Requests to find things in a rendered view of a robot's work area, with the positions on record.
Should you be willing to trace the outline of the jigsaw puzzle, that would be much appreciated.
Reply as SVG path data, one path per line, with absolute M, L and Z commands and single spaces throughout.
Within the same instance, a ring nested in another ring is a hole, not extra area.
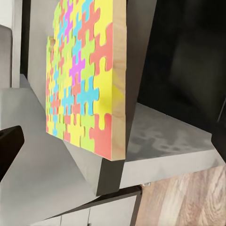
M 46 132 L 125 159 L 126 0 L 61 0 L 48 36 Z

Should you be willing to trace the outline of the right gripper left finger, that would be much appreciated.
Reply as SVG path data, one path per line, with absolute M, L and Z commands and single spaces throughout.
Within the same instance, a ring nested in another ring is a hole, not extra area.
M 0 181 L 24 144 L 20 125 L 0 130 Z

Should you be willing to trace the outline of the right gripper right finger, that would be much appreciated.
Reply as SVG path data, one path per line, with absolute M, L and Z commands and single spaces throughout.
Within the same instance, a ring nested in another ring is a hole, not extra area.
M 212 132 L 211 142 L 226 163 L 226 127 L 216 125 Z

